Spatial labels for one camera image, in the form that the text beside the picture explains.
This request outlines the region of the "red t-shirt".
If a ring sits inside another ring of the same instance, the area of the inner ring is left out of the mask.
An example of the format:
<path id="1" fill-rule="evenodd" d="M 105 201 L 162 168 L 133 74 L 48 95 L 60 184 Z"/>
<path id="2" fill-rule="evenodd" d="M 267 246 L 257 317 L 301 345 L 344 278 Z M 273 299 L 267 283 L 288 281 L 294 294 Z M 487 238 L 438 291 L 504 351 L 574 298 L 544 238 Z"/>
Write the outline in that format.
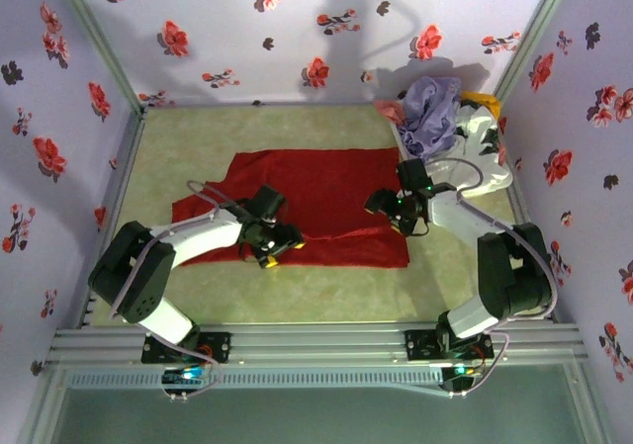
<path id="1" fill-rule="evenodd" d="M 306 243 L 282 254 L 282 265 L 405 268 L 406 239 L 364 209 L 372 193 L 398 188 L 398 161 L 394 147 L 240 152 L 213 186 L 235 201 L 262 185 L 286 197 L 284 220 Z"/>

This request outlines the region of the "white plastic basket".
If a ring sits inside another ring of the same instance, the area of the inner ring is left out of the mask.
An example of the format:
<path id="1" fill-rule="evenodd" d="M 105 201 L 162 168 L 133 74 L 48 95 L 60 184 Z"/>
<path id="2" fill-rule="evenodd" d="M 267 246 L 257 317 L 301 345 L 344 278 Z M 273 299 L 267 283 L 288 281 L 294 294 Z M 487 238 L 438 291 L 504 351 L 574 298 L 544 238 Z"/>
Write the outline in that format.
<path id="1" fill-rule="evenodd" d="M 405 142 L 406 129 L 404 127 L 396 125 L 395 123 L 390 123 L 390 128 L 394 136 L 398 151 L 400 153 L 401 160 L 407 161 L 417 158 L 416 154 L 410 152 L 407 143 Z"/>

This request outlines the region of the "pink t-shirt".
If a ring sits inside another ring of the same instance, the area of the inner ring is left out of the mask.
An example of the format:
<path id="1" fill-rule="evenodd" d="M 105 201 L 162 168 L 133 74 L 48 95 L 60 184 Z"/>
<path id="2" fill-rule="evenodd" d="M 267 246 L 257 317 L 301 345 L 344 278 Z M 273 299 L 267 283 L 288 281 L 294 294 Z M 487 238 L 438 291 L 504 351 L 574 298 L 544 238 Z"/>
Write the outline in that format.
<path id="1" fill-rule="evenodd" d="M 406 123 L 405 110 L 398 101 L 377 100 L 374 102 L 374 107 L 390 123 L 396 126 L 402 126 Z"/>

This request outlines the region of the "purple t-shirt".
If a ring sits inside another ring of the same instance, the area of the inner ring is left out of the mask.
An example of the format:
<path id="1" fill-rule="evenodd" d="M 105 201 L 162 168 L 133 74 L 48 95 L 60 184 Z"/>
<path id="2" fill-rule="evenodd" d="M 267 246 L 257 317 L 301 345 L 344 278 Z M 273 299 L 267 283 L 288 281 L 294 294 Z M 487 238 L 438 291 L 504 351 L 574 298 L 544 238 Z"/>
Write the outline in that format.
<path id="1" fill-rule="evenodd" d="M 422 76 L 410 85 L 397 127 L 408 155 L 427 162 L 453 145 L 461 91 L 457 77 Z"/>

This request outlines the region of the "white t-shirt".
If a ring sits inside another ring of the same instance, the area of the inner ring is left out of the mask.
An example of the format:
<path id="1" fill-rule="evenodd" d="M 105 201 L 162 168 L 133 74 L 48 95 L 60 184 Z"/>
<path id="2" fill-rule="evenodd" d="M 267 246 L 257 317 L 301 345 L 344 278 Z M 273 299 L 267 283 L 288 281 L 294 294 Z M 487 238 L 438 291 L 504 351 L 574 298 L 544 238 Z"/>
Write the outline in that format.
<path id="1" fill-rule="evenodd" d="M 426 172 L 434 184 L 449 183 L 474 198 L 507 188 L 512 173 L 503 164 L 497 119 L 485 106 L 464 102 L 456 113 L 452 146 L 430 159 Z"/>

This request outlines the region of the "yellow t-shirt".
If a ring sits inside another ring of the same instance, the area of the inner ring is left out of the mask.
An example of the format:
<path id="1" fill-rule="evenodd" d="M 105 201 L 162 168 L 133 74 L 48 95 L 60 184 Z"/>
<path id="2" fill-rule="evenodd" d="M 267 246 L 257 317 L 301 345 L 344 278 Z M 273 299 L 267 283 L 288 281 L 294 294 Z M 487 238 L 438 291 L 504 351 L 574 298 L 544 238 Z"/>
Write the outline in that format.
<path id="1" fill-rule="evenodd" d="M 463 91 L 462 100 L 468 101 L 468 102 L 474 102 L 476 104 L 486 107 L 496 119 L 498 119 L 500 116 L 502 103 L 494 95 L 472 92 L 472 91 Z"/>

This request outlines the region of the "aluminium mounting rail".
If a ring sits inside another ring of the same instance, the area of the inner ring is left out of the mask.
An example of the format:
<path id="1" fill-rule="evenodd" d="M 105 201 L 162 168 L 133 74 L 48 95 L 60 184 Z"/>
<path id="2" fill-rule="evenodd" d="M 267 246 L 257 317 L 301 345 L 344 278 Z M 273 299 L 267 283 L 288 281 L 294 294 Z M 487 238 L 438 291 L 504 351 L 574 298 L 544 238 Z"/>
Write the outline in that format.
<path id="1" fill-rule="evenodd" d="M 206 332 L 230 334 L 231 368 L 383 367 L 407 364 L 409 330 L 434 329 L 423 322 L 354 322 L 208 325 Z M 585 362 L 588 352 L 574 324 L 516 321 L 502 365 Z M 50 364 L 138 365 L 145 334 L 132 326 L 61 329 L 53 337 Z"/>

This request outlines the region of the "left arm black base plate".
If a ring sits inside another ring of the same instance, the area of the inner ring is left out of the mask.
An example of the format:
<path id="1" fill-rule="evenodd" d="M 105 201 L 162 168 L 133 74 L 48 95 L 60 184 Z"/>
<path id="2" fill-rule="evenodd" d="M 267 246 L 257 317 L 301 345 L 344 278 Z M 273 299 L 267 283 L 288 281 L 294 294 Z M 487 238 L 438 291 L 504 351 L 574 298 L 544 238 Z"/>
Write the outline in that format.
<path id="1" fill-rule="evenodd" d="M 231 334 L 228 332 L 200 332 L 193 342 L 193 351 L 214 358 L 221 364 L 228 361 L 231 348 Z M 201 364 L 202 360 L 189 354 L 167 347 L 154 336 L 144 340 L 140 362 L 142 364 Z"/>

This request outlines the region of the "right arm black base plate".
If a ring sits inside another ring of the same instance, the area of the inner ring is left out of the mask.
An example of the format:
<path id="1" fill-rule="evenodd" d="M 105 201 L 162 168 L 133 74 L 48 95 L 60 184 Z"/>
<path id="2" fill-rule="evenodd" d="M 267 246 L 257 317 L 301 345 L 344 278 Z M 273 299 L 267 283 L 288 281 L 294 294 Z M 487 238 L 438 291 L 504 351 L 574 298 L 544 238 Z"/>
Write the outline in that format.
<path id="1" fill-rule="evenodd" d="M 404 333 L 405 350 L 409 361 L 480 361 L 495 357 L 489 335 L 477 334 L 458 338 L 447 331 L 410 329 Z"/>

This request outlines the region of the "thin aluminium back rail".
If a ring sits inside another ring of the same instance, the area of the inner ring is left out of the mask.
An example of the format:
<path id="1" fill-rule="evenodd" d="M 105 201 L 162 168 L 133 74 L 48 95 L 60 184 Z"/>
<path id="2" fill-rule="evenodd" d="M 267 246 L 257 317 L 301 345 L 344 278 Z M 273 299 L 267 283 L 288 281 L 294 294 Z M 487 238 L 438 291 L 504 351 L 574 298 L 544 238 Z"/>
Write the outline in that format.
<path id="1" fill-rule="evenodd" d="M 392 101 L 392 100 L 371 100 L 365 101 L 362 103 L 308 103 L 308 102 L 271 102 L 271 101 L 262 101 L 262 100 L 252 100 L 249 102 L 238 102 L 238 103 L 211 103 L 211 104 L 183 104 L 167 101 L 163 104 L 141 104 L 141 107 L 145 110 L 149 109 L 214 109 L 214 108 L 269 108 L 269 107 L 311 107 L 311 108 L 333 108 L 333 107 L 365 107 L 365 106 L 375 106 L 377 103 L 400 103 L 400 100 Z"/>

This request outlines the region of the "aluminium corner post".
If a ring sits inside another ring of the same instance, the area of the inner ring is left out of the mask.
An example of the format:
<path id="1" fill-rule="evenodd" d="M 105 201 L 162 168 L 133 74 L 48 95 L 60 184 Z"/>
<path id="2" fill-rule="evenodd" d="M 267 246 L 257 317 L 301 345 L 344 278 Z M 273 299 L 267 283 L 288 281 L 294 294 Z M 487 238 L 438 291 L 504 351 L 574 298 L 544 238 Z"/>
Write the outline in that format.
<path id="1" fill-rule="evenodd" d="M 115 52 L 107 40 L 105 32 L 102 30 L 94 11 L 87 0 L 65 0 L 75 13 L 87 38 L 91 42 L 96 52 L 105 63 L 110 75 L 117 83 L 118 89 L 130 105 L 131 110 L 139 117 L 143 115 L 144 108 L 141 106 L 133 87 L 126 75 L 123 66 L 120 64 Z"/>
<path id="2" fill-rule="evenodd" d="M 523 33 L 517 51 L 510 59 L 510 62 L 496 86 L 494 95 L 501 101 L 503 106 L 507 103 L 514 86 L 523 72 L 523 69 L 526 67 L 533 51 L 538 47 L 562 2 L 563 0 L 539 1 L 529 24 Z"/>

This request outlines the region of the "aluminium frame leg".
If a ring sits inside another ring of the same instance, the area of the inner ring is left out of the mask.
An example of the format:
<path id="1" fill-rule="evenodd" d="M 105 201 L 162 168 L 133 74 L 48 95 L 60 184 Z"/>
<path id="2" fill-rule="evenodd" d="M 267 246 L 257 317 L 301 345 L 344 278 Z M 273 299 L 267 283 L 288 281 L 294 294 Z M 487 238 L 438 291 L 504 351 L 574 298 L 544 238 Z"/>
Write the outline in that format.
<path id="1" fill-rule="evenodd" d="M 66 392 L 67 372 L 53 367 L 40 374 L 18 444 L 52 444 Z"/>
<path id="2" fill-rule="evenodd" d="M 563 365 L 570 391 L 574 416 L 582 444 L 612 444 L 603 412 L 589 381 L 586 368 L 579 363 Z"/>

